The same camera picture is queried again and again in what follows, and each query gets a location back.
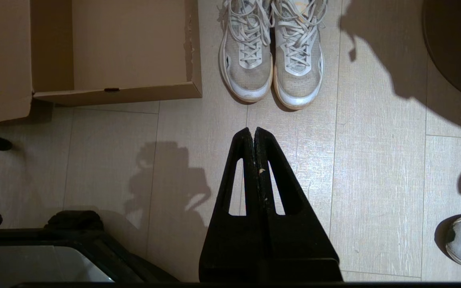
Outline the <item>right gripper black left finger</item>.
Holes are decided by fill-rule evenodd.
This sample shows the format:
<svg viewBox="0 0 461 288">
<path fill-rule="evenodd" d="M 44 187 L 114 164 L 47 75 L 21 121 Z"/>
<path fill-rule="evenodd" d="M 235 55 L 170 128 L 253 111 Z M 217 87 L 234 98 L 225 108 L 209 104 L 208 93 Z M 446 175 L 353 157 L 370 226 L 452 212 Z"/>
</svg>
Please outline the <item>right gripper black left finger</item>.
<svg viewBox="0 0 461 288">
<path fill-rule="evenodd" d="M 259 152 L 264 129 L 255 135 L 244 128 L 234 135 L 223 171 L 210 225 L 199 260 L 198 277 L 207 283 L 269 282 L 269 172 Z M 243 162 L 246 214 L 231 215 L 233 182 L 238 161 Z"/>
</svg>

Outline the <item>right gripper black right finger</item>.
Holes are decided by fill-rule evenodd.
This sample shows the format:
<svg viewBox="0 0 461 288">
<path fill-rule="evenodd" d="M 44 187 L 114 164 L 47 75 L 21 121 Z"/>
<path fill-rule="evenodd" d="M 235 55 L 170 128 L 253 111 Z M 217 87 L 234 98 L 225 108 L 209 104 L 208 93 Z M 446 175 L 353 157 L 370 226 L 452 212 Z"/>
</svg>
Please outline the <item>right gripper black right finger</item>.
<svg viewBox="0 0 461 288">
<path fill-rule="evenodd" d="M 263 248 L 261 280 L 342 281 L 339 256 L 276 138 L 257 128 L 254 148 Z"/>
</svg>

